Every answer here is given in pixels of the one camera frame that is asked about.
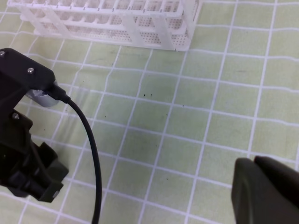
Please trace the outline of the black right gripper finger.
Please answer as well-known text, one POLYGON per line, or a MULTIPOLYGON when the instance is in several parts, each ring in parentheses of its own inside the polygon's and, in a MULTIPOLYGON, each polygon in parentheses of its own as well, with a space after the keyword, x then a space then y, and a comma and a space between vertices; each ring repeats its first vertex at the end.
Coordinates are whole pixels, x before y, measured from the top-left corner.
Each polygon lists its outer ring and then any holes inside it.
POLYGON ((270 157, 238 158, 231 201, 238 224, 297 224, 299 174, 270 157))

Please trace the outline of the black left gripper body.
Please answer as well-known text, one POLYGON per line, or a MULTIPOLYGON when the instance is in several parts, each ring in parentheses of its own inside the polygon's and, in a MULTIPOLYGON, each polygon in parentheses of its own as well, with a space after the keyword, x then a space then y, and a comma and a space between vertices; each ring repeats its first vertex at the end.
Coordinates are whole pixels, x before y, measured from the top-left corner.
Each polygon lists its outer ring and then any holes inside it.
POLYGON ((69 170, 46 143, 31 139, 33 122, 15 110, 31 90, 56 83, 52 70, 12 49, 0 50, 0 184, 14 196, 52 202, 69 170))

